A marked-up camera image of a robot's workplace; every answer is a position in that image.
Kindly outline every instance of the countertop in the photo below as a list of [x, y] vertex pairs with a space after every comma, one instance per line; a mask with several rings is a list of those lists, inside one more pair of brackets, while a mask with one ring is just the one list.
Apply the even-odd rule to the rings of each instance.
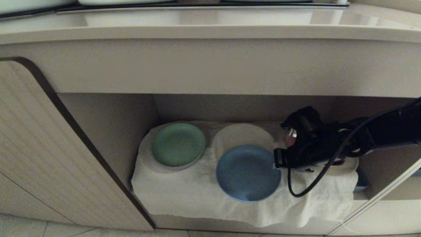
[[0, 45], [92, 39], [355, 39], [421, 43], [421, 15], [348, 8], [128, 8], [0, 20]]

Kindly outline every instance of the plate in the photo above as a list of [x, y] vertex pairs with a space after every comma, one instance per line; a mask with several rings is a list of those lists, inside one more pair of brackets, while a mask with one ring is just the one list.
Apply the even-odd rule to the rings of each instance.
[[202, 156], [205, 146], [206, 139], [200, 129], [191, 124], [172, 124], [156, 134], [152, 155], [166, 168], [184, 169]]
[[243, 145], [226, 152], [216, 167], [222, 190], [241, 202], [257, 202], [272, 195], [281, 181], [273, 168], [273, 154], [255, 145]]
[[253, 124], [231, 124], [219, 130], [212, 139], [212, 149], [217, 159], [227, 151], [241, 145], [255, 145], [268, 151], [274, 149], [273, 136]]

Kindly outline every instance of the blue container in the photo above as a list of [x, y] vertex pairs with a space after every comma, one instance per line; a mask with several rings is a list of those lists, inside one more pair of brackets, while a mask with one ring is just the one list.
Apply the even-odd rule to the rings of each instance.
[[358, 182], [354, 188], [354, 193], [360, 193], [364, 191], [369, 186], [368, 179], [365, 177], [365, 174], [360, 168], [357, 168]]
[[219, 186], [241, 202], [257, 202], [272, 195], [281, 181], [273, 168], [273, 154], [255, 145], [243, 145], [226, 152], [216, 167]]

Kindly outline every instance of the open cabinet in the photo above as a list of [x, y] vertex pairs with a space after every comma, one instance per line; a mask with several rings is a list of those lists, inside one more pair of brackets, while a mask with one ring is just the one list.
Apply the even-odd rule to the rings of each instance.
[[[110, 167], [130, 188], [137, 150], [149, 129], [174, 121], [258, 122], [284, 120], [290, 113], [311, 105], [324, 122], [346, 122], [370, 116], [410, 101], [410, 98], [278, 96], [222, 94], [104, 94], [59, 93], [60, 99], [103, 154]], [[354, 194], [352, 216], [381, 199], [421, 166], [419, 147], [373, 152], [360, 159], [360, 169], [370, 186]], [[339, 221], [311, 219], [302, 228], [274, 224], [257, 228], [238, 221], [150, 215], [158, 228], [201, 229], [284, 234], [327, 234]]]

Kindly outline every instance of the tiled floor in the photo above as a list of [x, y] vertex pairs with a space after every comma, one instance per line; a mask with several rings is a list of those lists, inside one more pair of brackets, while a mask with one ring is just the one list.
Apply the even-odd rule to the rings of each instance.
[[[0, 237], [294, 237], [292, 235], [237, 234], [156, 229], [153, 232], [94, 228], [0, 214]], [[421, 237], [421, 234], [387, 237]]]

